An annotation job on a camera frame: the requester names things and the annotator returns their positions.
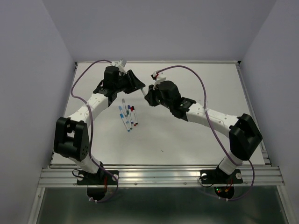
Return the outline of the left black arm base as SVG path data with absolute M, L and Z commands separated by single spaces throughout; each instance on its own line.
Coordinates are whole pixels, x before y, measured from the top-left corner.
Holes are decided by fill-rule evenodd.
M 72 175 L 76 177 L 78 186 L 86 186 L 86 195 L 89 201 L 104 203 L 111 200 L 119 187 L 118 170 L 109 171 L 113 176 L 101 169 L 96 174 L 90 174 L 83 170 L 73 169 Z

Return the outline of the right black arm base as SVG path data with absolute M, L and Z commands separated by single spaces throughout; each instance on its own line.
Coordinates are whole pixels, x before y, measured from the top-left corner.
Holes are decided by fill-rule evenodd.
M 219 167 L 200 171 L 198 183 L 205 188 L 213 187 L 215 194 L 220 199 L 231 200 L 235 194 L 235 184 L 242 184 L 243 178 L 239 169 L 233 169 L 231 174 L 226 174 Z

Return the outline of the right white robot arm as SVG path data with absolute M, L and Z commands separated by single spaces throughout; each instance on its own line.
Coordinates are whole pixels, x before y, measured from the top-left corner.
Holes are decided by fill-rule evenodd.
M 182 97 L 172 81 L 150 85 L 144 98 L 150 106 L 162 105 L 178 119 L 209 127 L 213 133 L 228 137 L 230 151 L 225 153 L 217 167 L 226 175 L 231 175 L 244 161 L 249 161 L 263 139 L 250 115 L 233 116 L 206 109 L 200 103 Z

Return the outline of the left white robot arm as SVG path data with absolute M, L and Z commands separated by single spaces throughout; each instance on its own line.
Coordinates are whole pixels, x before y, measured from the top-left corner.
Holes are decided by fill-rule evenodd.
M 103 165 L 91 153 L 91 128 L 101 112 L 117 98 L 118 93 L 130 94 L 145 87 L 132 70 L 108 66 L 104 78 L 90 98 L 69 117 L 60 117 L 56 122 L 54 152 L 75 162 L 83 171 L 96 174 Z

